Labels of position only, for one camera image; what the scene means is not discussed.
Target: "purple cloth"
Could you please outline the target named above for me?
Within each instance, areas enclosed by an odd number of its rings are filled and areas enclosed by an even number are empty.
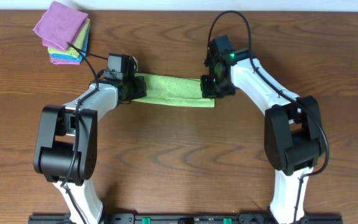
[[[42,42],[43,45],[66,50],[67,42],[75,41],[78,32],[86,24],[86,18],[87,13],[54,1],[33,30],[45,40]]]
[[[74,62],[72,60],[64,60],[59,58],[50,58],[50,62],[54,65],[79,65],[81,62]]]

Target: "stack of folded cloths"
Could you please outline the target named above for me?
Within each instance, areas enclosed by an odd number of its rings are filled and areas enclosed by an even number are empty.
[[[54,1],[34,27],[34,32],[42,38],[42,45],[48,47],[52,63],[79,65],[82,56],[67,42],[86,51],[90,20],[87,13]]]

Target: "green towel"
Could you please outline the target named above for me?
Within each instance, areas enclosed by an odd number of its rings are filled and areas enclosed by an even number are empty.
[[[147,86],[147,96],[134,101],[168,106],[206,107],[215,106],[214,99],[203,98],[199,79],[175,78],[163,75],[142,75]]]
[[[90,26],[90,19],[87,19],[86,24],[84,25],[84,27],[82,28],[82,30],[80,31],[80,33],[78,34],[77,38],[75,39],[73,45],[75,47],[77,47],[78,49],[82,49],[84,46],[84,42],[85,42],[85,37],[86,34],[88,33],[88,27]],[[80,56],[80,54],[72,47],[68,47],[67,50],[61,51],[61,50],[56,50],[53,47],[48,47],[48,52],[50,54],[63,54],[63,55],[69,55],[72,56],[74,58],[78,58]]]

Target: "brown table surface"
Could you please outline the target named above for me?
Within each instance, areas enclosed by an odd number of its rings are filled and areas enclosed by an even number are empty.
[[[32,29],[44,11],[0,11],[0,223],[66,213],[58,190],[34,172],[42,108],[83,93],[93,76],[53,65]],[[199,78],[217,12],[90,11],[88,50],[139,60],[139,72]],[[254,52],[295,93],[319,102],[331,162],[309,180],[308,212],[358,223],[358,13],[248,12]],[[247,47],[245,25],[224,16],[213,35]],[[99,70],[106,61],[90,58]],[[264,153],[264,117],[240,91],[215,108],[122,105],[98,124],[93,175],[109,212],[232,213],[265,210],[274,169]]]

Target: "white wall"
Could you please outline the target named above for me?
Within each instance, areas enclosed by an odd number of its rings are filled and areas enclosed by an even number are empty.
[[[358,0],[58,0],[76,9],[358,12]],[[0,9],[47,9],[52,0],[0,0]]]

